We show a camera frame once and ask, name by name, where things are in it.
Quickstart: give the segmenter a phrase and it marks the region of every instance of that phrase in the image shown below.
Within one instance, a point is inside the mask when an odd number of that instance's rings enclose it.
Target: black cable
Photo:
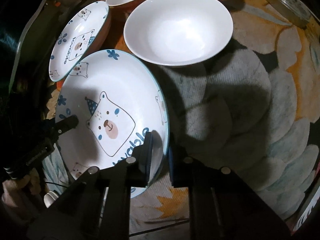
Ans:
[[[57,186],[60,186],[60,187],[68,188],[67,186],[64,186],[64,185],[61,185],[61,184],[58,184],[58,183],[54,183],[54,182],[45,181],[44,183],[53,184],[53,185],[57,185]]]
[[[141,231],[141,232],[138,232],[138,233],[133,233],[133,234],[130,234],[129,237],[138,236],[138,235],[142,235],[142,234],[146,234],[146,233],[151,233],[151,232],[159,231],[159,230],[162,230],[162,229],[183,225],[183,224],[186,224],[186,223],[189,223],[188,219],[184,220],[184,221],[181,221],[181,222],[178,222],[178,223],[173,223],[173,224],[170,224],[170,225],[167,225],[167,226],[163,226],[163,227],[159,227],[159,228],[153,228],[153,229],[149,229],[149,230],[146,230],[146,231]]]

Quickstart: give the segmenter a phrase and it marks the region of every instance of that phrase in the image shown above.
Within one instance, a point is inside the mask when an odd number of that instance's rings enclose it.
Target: silver bolt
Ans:
[[[97,166],[91,166],[88,169],[88,172],[89,172],[89,174],[95,174],[98,170],[99,170],[99,168]]]
[[[186,164],[193,163],[193,158],[191,158],[191,157],[185,157],[185,158],[183,159],[183,162],[186,163]]]
[[[231,170],[228,167],[223,167],[221,168],[221,172],[227,175],[230,174]]]
[[[127,163],[135,163],[136,162],[136,158],[131,156],[131,157],[126,158],[125,161]]]

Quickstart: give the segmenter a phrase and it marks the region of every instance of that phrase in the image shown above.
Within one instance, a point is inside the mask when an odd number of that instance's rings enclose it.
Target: bear ear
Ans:
[[[105,91],[101,92],[100,94],[100,100],[102,99],[107,99],[107,94],[105,93]]]

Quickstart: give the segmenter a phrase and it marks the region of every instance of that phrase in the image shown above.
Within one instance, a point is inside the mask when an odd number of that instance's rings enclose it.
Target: table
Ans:
[[[146,65],[163,89],[176,142],[210,167],[235,170],[287,219],[319,170],[320,26],[311,18],[305,30],[297,28],[266,0],[225,5],[234,33],[221,53],[188,68]],[[130,53],[123,27],[112,21],[102,49]],[[45,118],[54,117],[62,83],[48,86]],[[63,169],[59,154],[47,161]],[[65,180],[59,172],[56,179]],[[188,190],[170,185],[164,166],[157,181],[131,200],[130,233],[188,218]],[[132,239],[164,239],[177,230],[187,237],[185,224]]]

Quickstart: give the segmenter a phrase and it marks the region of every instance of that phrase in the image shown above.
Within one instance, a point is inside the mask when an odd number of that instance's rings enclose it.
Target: decorated plate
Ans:
[[[169,120],[162,91],[140,60],[113,49],[81,60],[61,88],[55,120],[73,114],[79,124],[61,135],[58,144],[75,179],[90,166],[104,169],[131,156],[150,131],[152,182],[168,149]],[[131,197],[144,190],[132,188]]]
[[[64,27],[53,48],[49,76],[57,82],[64,78],[89,52],[100,29],[107,24],[109,6],[98,1],[79,11]]]

